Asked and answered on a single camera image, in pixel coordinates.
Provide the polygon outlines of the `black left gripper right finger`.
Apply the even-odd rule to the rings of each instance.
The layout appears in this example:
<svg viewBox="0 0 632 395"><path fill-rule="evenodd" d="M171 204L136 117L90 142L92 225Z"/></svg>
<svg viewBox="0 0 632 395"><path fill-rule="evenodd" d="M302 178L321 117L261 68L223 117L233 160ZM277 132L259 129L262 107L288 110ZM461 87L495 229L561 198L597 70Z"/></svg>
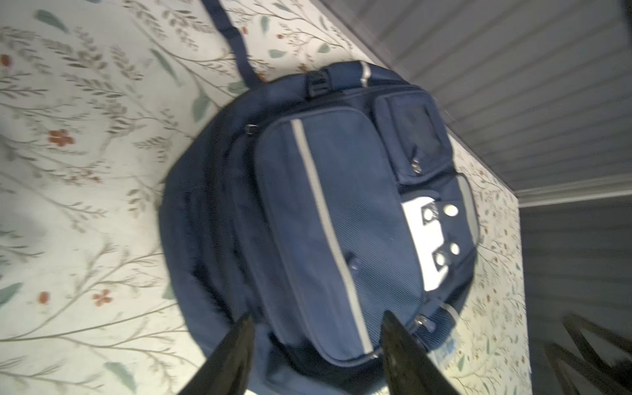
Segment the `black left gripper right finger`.
<svg viewBox="0 0 632 395"><path fill-rule="evenodd" d="M390 394L459 394L391 311L383 314L380 346Z"/></svg>

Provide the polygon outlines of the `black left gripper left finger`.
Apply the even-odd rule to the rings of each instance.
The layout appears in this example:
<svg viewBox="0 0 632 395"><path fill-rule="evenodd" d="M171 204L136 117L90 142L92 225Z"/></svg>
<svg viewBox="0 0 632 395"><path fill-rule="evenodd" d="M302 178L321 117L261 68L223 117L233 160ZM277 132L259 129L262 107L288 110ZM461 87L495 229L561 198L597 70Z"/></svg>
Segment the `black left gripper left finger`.
<svg viewBox="0 0 632 395"><path fill-rule="evenodd" d="M253 316L244 314L179 394L245 394L253 365L254 336Z"/></svg>

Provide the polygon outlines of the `navy blue student backpack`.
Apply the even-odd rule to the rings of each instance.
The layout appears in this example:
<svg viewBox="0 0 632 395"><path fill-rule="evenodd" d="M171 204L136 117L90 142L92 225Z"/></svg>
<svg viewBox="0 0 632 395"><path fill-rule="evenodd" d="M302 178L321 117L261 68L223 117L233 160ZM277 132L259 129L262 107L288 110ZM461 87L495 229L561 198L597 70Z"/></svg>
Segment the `navy blue student backpack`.
<svg viewBox="0 0 632 395"><path fill-rule="evenodd" d="M161 244L185 324L207 360L253 316L246 391L388 388L383 314L429 357L474 280L477 208L435 101L364 61L265 82L223 6L204 6L247 90L166 178Z"/></svg>

